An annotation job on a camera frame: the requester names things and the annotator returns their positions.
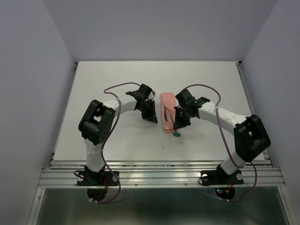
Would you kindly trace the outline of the teal plastic spoon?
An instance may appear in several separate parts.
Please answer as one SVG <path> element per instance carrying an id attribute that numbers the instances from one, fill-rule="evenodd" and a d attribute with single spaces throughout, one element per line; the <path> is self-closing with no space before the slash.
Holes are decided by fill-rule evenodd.
<path id="1" fill-rule="evenodd" d="M 175 129 L 175 113 L 170 113 L 170 118 L 173 126 L 173 133 L 172 135 L 175 137 L 181 137 L 181 134 Z"/>

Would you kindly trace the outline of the pink satin napkin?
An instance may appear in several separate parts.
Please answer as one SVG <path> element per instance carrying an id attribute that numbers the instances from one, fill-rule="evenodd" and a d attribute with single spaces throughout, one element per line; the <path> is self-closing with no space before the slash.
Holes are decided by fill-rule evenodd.
<path id="1" fill-rule="evenodd" d="M 173 129 L 175 123 L 175 95 L 171 92 L 162 92 L 160 94 L 161 105 L 161 122 L 165 133 L 174 133 Z"/>

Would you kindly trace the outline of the teal plastic utensil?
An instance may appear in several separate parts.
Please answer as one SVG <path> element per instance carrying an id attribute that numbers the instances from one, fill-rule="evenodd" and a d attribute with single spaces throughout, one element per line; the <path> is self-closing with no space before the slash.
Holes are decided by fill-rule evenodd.
<path id="1" fill-rule="evenodd" d="M 164 108 L 164 119 L 167 122 L 168 121 L 168 109 Z"/>

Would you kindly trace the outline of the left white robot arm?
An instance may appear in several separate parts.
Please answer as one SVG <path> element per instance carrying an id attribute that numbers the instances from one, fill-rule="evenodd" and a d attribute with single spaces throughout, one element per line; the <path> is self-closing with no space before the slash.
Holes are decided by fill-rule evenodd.
<path id="1" fill-rule="evenodd" d="M 127 84 L 134 84 L 139 88 L 127 91 L 122 96 L 111 91 L 113 88 Z M 85 169 L 89 171 L 88 179 L 95 185 L 104 181 L 102 171 L 105 168 L 104 145 L 115 129 L 121 114 L 138 110 L 141 112 L 143 120 L 158 123 L 155 111 L 155 92 L 151 87 L 145 84 L 126 82 L 107 88 L 104 93 L 112 95 L 115 99 L 105 102 L 91 101 L 78 125 L 86 146 Z"/>

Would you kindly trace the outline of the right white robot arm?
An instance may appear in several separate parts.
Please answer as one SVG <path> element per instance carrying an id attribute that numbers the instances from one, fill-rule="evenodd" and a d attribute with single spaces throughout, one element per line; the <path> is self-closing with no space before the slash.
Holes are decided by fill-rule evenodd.
<path id="1" fill-rule="evenodd" d="M 247 117 L 230 112 L 205 97 L 196 99 L 187 89 L 175 97 L 179 103 L 175 107 L 175 130 L 191 125 L 190 119 L 196 117 L 217 125 L 224 142 L 223 130 L 233 135 L 235 150 L 233 153 L 227 151 L 228 158 L 219 165 L 220 169 L 216 170 L 216 179 L 219 182 L 229 181 L 234 172 L 252 162 L 270 147 L 270 138 L 257 115 Z"/>

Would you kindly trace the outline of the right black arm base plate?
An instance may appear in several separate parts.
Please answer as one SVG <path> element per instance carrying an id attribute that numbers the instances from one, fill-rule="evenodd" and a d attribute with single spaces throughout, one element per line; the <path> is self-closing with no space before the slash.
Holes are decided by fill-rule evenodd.
<path id="1" fill-rule="evenodd" d="M 198 179 L 198 183 L 202 186 L 220 186 L 228 184 L 242 185 L 244 184 L 244 180 L 241 170 L 237 170 L 231 175 L 219 170 L 205 170 L 201 171 L 201 176 Z"/>

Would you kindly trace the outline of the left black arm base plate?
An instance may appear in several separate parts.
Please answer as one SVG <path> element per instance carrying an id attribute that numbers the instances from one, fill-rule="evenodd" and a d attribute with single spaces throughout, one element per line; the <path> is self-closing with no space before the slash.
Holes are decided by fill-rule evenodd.
<path id="1" fill-rule="evenodd" d="M 118 186 L 118 181 L 110 171 L 101 171 L 99 175 L 91 175 L 85 171 L 76 170 L 74 175 L 77 177 L 77 186 L 91 187 L 91 186 Z"/>

